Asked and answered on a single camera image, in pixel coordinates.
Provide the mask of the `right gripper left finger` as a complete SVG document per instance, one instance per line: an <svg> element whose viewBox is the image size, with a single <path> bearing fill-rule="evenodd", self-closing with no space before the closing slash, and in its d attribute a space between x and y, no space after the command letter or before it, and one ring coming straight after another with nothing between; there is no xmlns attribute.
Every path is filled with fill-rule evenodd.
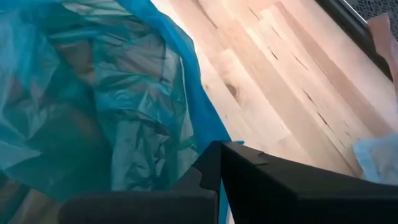
<svg viewBox="0 0 398 224"><path fill-rule="evenodd" d="M213 141L171 189L75 197L58 224L218 224L220 185L221 142Z"/></svg>

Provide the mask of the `light blue trash bag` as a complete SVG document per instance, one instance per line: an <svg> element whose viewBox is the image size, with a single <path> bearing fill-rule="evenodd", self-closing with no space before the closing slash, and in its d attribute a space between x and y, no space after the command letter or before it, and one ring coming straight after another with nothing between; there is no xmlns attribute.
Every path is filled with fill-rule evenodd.
<svg viewBox="0 0 398 224"><path fill-rule="evenodd" d="M398 112L398 41L392 34L388 13L367 20L376 53L388 64L392 76ZM354 154L366 180L398 185L398 133L380 139L360 140Z"/></svg>

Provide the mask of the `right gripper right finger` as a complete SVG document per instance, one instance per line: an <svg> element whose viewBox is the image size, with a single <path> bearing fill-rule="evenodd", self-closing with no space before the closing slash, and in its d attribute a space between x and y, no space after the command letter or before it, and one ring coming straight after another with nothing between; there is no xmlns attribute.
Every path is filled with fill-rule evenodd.
<svg viewBox="0 0 398 224"><path fill-rule="evenodd" d="M230 142L221 177L235 224L398 224L398 186Z"/></svg>

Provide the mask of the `teal trash bag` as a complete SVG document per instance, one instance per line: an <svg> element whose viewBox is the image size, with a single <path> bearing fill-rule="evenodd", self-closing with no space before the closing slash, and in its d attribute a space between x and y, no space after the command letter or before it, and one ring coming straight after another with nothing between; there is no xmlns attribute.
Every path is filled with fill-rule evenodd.
<svg viewBox="0 0 398 224"><path fill-rule="evenodd" d="M192 39L151 0L0 0L0 224L169 189L229 140Z"/></svg>

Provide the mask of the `black aluminium cross rail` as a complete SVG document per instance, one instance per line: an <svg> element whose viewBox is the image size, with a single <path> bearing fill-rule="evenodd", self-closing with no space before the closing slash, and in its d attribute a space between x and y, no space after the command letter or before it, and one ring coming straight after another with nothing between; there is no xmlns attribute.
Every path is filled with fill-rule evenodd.
<svg viewBox="0 0 398 224"><path fill-rule="evenodd" d="M349 4L348 0L314 0L392 81L387 62L376 53L367 22Z"/></svg>

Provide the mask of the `black perforated floor mat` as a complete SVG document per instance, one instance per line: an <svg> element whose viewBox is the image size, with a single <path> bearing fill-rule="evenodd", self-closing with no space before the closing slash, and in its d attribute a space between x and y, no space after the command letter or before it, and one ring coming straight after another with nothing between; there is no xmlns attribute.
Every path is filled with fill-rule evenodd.
<svg viewBox="0 0 398 224"><path fill-rule="evenodd" d="M388 13L391 21L398 21L398 0L346 0L365 20Z"/></svg>

